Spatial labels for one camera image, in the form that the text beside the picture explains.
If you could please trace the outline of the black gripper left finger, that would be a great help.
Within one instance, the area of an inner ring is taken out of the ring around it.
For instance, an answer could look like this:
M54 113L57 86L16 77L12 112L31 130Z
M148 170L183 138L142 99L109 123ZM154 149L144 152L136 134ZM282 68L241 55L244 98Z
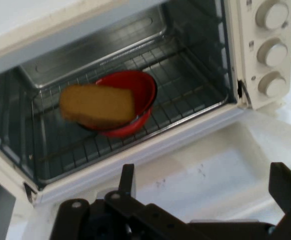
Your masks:
M191 228L155 204L133 197L135 166L122 167L117 190L89 203L64 201L57 212L52 240L186 240Z

